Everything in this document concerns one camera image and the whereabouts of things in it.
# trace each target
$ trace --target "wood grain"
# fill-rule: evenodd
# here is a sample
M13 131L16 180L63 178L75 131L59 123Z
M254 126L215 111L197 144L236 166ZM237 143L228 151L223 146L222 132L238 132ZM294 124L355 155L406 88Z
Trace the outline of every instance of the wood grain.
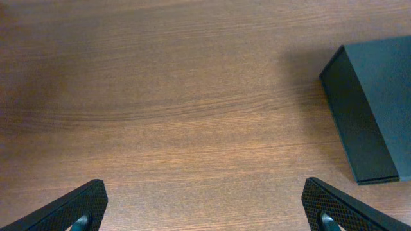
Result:
M411 33L410 1L3 1L0 226L104 180L101 230L308 230L316 176L411 224L411 183L358 187L319 72Z

